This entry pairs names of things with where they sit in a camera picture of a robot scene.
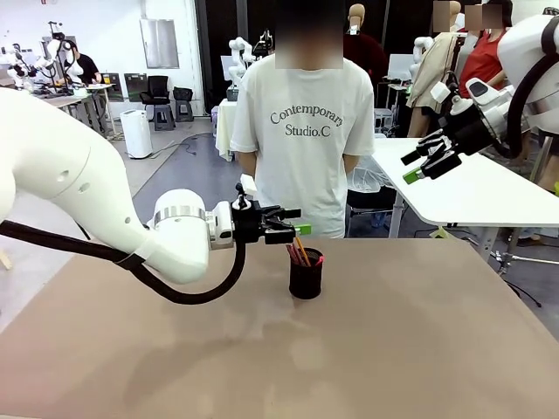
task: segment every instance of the table leg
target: table leg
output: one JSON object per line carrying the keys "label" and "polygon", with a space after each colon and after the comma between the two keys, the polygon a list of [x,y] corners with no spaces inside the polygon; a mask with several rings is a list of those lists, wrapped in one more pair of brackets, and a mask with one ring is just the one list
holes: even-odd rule
{"label": "table leg", "polygon": [[0,249],[0,264],[3,265],[6,271],[9,271],[11,268],[13,268],[10,258],[8,258],[8,255],[6,255],[4,251],[1,249]]}
{"label": "table leg", "polygon": [[86,111],[87,114],[89,115],[89,120],[91,121],[93,130],[95,130],[96,133],[103,135],[103,133],[101,132],[101,127],[99,125],[99,121],[97,120],[97,113],[95,112],[95,106],[93,105],[93,100],[91,98],[87,98],[82,100],[82,103],[86,107]]}
{"label": "table leg", "polygon": [[388,238],[398,238],[400,233],[400,222],[402,221],[402,212],[404,211],[404,197],[398,192],[396,201],[392,209],[392,218],[390,220],[390,233]]}
{"label": "table leg", "polygon": [[111,128],[113,129],[113,135],[116,135],[116,127],[114,126],[114,119],[113,119],[113,114],[111,113],[111,107],[108,100],[107,90],[108,89],[105,89],[105,100],[107,101],[107,113],[108,113],[108,118],[111,120]]}
{"label": "table leg", "polygon": [[498,227],[484,227],[481,229],[481,239],[480,245],[478,246],[478,253],[486,262],[491,257],[491,251],[493,250],[493,245],[497,239],[497,233],[499,233]]}
{"label": "table leg", "polygon": [[101,101],[100,101],[100,96],[98,93],[96,93],[93,96],[93,100],[95,102],[95,110],[96,110],[96,114],[97,114],[97,119],[100,123],[100,126],[103,130],[103,133],[105,133],[105,136],[107,137],[107,131],[108,131],[108,127],[107,127],[107,121],[105,120],[105,107],[101,106]]}
{"label": "table leg", "polygon": [[89,118],[87,117],[87,110],[83,101],[76,104],[76,115],[77,120],[89,127]]}
{"label": "table leg", "polygon": [[388,88],[388,92],[386,92],[386,106],[384,107],[385,109],[390,109],[388,106],[390,104],[390,86],[386,85]]}

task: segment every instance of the robotic arm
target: robotic arm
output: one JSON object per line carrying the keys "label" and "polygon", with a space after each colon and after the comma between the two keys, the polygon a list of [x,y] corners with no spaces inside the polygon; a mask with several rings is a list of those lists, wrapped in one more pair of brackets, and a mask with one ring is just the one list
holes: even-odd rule
{"label": "robotic arm", "polygon": [[252,45],[241,37],[230,41],[229,47],[231,48],[233,62],[236,64],[234,67],[229,67],[229,74],[233,78],[232,88],[238,89],[238,85],[246,73],[247,65],[253,63],[256,57],[252,55]]}
{"label": "robotic arm", "polygon": [[421,37],[416,38],[413,45],[413,62],[414,64],[410,67],[411,79],[415,81],[419,67],[421,66],[421,61],[423,60],[423,55],[429,51],[429,49],[435,43],[434,39],[431,37]]}
{"label": "robotic arm", "polygon": [[[412,164],[422,156],[420,168],[404,176],[408,183],[438,177],[461,164],[460,154],[473,155],[494,146],[507,158],[522,151],[522,132],[530,127],[559,134],[559,17],[534,16],[513,28],[499,43],[499,59],[509,81],[500,92],[479,79],[466,87],[472,99],[459,97],[458,86],[439,84],[436,100],[450,100],[452,109],[439,121],[440,130],[422,139],[402,162]],[[525,106],[528,119],[523,116]]]}
{"label": "robotic arm", "polygon": [[[124,162],[109,142],[42,100],[9,89],[0,89],[0,117],[0,222],[14,203],[17,186],[57,204],[110,247],[8,221],[0,224],[0,234],[106,258],[178,304],[202,304],[229,291],[242,271],[245,244],[260,237],[267,244],[287,244],[296,236],[295,228],[283,220],[300,217],[300,210],[260,208],[246,196],[254,193],[250,178],[238,185],[236,202],[220,203],[213,211],[206,211],[192,191],[170,191],[157,201],[154,219],[145,226],[132,204]],[[45,127],[60,134],[45,136]],[[237,256],[231,275],[205,294],[181,294],[143,266],[175,284],[187,284],[205,274],[210,250],[232,247],[233,242]]]}

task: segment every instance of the desk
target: desk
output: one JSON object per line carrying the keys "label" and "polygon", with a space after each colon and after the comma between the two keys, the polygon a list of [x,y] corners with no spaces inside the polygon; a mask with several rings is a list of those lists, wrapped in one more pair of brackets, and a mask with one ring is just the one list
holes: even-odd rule
{"label": "desk", "polygon": [[428,224],[482,227],[485,260],[500,227],[559,227],[559,198],[479,154],[461,155],[462,165],[436,181],[406,184],[402,176],[424,159],[409,167],[400,159],[417,142],[376,139],[373,158],[398,191],[390,237],[398,236],[404,200]]}
{"label": "desk", "polygon": [[93,130],[99,135],[103,135],[99,121],[97,118],[97,112],[95,111],[95,106],[93,104],[93,99],[90,94],[87,96],[60,96],[51,99],[42,99],[46,103],[57,107],[58,109],[65,109],[67,113],[72,115],[70,107],[72,105],[76,106],[76,113],[78,120],[90,127],[90,121],[93,125]]}
{"label": "desk", "polygon": [[233,127],[235,126],[235,113],[237,112],[237,102],[230,102],[224,99],[219,104],[217,113],[217,136],[216,148],[219,156],[227,161],[231,161],[231,138],[233,137]]}
{"label": "desk", "polygon": [[[92,93],[97,93],[97,92],[100,92],[100,91],[105,93],[107,114],[108,114],[109,119],[111,120],[111,128],[113,129],[113,135],[116,135],[116,127],[114,126],[113,114],[111,113],[110,100],[108,98],[108,89],[110,89],[112,86],[114,86],[114,85],[89,85],[88,87],[86,87],[86,89],[87,89],[88,92],[92,92]],[[101,122],[101,124],[104,124],[104,129],[105,129],[105,133],[106,133],[107,132],[107,124],[105,123],[105,119],[100,118],[100,122]]]}
{"label": "desk", "polygon": [[[76,257],[0,336],[0,412],[37,418],[556,419],[559,346],[466,243],[308,240],[323,292],[288,293],[284,246],[175,306]],[[231,269],[214,251],[200,292]]]}

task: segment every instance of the gray floor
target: gray floor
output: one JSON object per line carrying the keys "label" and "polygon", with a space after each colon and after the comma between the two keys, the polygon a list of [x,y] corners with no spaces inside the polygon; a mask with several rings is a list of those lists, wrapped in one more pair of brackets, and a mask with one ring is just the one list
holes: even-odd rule
{"label": "gray floor", "polygon": [[[148,221],[153,216],[155,200],[170,189],[194,190],[204,199],[207,209],[212,209],[219,201],[230,201],[236,197],[235,185],[241,170],[235,162],[229,163],[218,156],[211,134],[190,137],[183,144],[185,146],[179,147],[135,196],[135,207],[142,221]],[[187,149],[196,152],[196,155],[188,153]],[[404,215],[400,236],[414,237],[416,231],[429,229],[432,227],[419,220],[409,209]],[[471,231],[467,234],[456,233],[457,237],[472,235]],[[388,231],[384,228],[373,229],[370,216],[357,216],[352,221],[351,236],[387,237]],[[428,237],[428,233],[418,232],[417,236]],[[559,245],[557,240],[549,243]],[[496,248],[504,250],[505,245],[499,241]],[[516,254],[559,261],[559,249],[553,247],[519,248]],[[521,286],[543,303],[543,308],[537,308],[530,300],[523,298],[548,330],[559,339],[559,269],[551,265],[515,262],[507,280]]]}

